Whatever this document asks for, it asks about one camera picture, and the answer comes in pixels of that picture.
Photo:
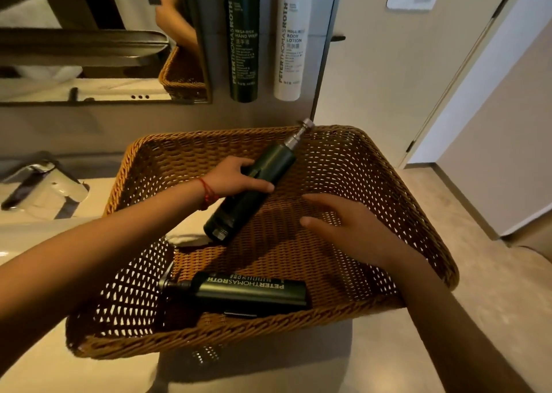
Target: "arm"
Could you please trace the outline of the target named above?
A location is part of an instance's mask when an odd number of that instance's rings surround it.
[[[385,269],[402,294],[447,393],[532,390],[479,330],[425,258],[363,204],[330,194],[305,195],[334,209],[340,227],[317,218],[301,224],[354,259]]]
[[[240,173],[253,160],[228,157],[205,175],[220,196],[272,192]],[[134,206],[70,229],[0,266],[0,375],[82,301],[100,291],[152,241],[197,210],[203,184],[192,180]]]
[[[179,0],[161,0],[161,5],[155,8],[155,22],[165,33],[186,47],[194,54],[198,54],[198,36],[196,30],[182,17],[176,9]]]

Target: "hand wash bottle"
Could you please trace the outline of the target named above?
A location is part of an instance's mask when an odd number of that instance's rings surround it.
[[[224,0],[230,96],[237,102],[257,99],[259,0]]]
[[[282,101],[301,95],[312,1],[278,0],[274,96]]]

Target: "mirror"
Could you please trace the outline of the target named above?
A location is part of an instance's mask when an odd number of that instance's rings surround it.
[[[196,0],[0,0],[0,103],[211,102],[198,25]]]

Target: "finger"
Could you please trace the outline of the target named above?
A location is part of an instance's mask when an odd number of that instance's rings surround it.
[[[319,218],[301,217],[299,220],[301,225],[307,230],[313,232],[316,236],[324,239],[329,243],[335,243],[337,240],[338,227],[332,226]]]
[[[303,198],[309,202],[329,207],[339,215],[344,214],[354,204],[354,201],[333,194],[305,194]]]
[[[239,166],[251,166],[255,161],[248,158],[236,158]]]
[[[265,192],[267,194],[274,191],[274,185],[264,179],[256,179],[249,176],[244,176],[244,179],[246,190]]]

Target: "silver pump head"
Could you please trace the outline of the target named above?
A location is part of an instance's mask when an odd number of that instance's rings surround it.
[[[299,129],[299,131],[297,131],[294,135],[286,138],[284,145],[290,150],[295,150],[295,148],[301,141],[302,135],[305,134],[307,131],[311,131],[313,128],[314,122],[312,122],[310,118],[305,118],[301,122],[301,128]]]

